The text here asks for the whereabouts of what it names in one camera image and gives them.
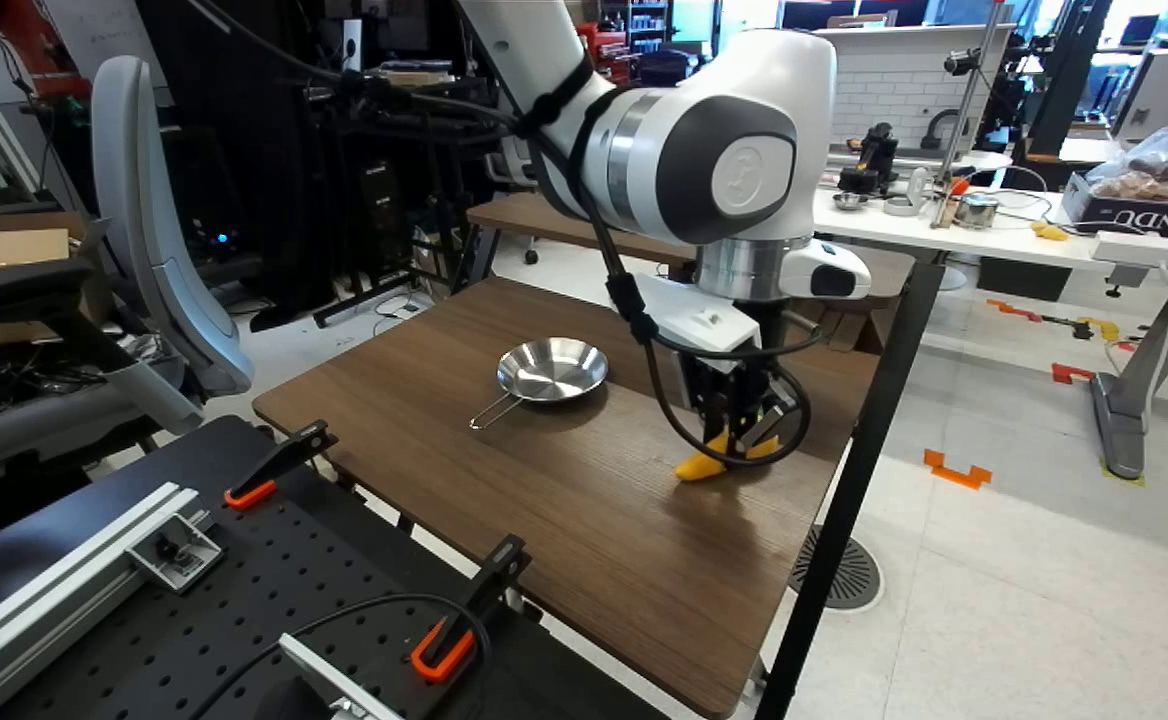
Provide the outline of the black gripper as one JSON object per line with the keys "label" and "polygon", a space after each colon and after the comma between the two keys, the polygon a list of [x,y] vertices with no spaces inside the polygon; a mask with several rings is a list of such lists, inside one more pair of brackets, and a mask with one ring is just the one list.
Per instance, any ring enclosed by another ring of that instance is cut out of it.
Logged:
{"label": "black gripper", "polygon": [[738,352],[685,352],[685,390],[701,413],[701,440],[713,446],[730,431],[730,390],[755,396],[745,418],[741,446],[755,449],[787,437],[793,392],[780,383],[780,370],[760,362],[760,337]]}

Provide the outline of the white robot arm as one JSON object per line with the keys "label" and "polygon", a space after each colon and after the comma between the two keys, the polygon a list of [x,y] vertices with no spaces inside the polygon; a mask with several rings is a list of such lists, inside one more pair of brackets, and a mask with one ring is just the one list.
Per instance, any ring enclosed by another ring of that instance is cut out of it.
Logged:
{"label": "white robot arm", "polygon": [[873,290],[854,249],[813,235],[836,48],[747,32],[674,90],[619,90],[586,57],[563,0],[459,11],[509,92],[509,133],[531,146],[540,191],[596,232],[638,343],[713,372],[704,437],[674,429],[730,464],[798,449],[804,392],[755,310]]}

